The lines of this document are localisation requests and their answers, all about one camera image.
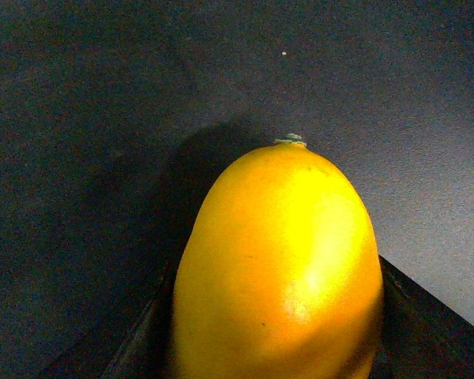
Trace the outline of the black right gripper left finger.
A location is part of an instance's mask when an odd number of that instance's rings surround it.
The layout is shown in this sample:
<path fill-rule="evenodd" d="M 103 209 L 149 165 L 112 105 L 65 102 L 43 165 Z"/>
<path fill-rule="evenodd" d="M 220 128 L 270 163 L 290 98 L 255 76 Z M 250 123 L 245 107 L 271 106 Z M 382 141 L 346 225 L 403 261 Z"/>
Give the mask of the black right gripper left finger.
<path fill-rule="evenodd" d="M 40 378 L 153 378 L 169 332 L 175 262 L 160 262 Z"/>

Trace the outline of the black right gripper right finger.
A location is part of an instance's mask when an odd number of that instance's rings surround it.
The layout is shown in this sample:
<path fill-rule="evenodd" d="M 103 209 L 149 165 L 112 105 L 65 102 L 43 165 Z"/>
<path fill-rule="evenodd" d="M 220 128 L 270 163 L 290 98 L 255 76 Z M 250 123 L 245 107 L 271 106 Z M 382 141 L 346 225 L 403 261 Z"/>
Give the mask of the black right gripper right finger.
<path fill-rule="evenodd" d="M 474 378 L 474 326 L 380 258 L 382 342 L 371 378 Z"/>

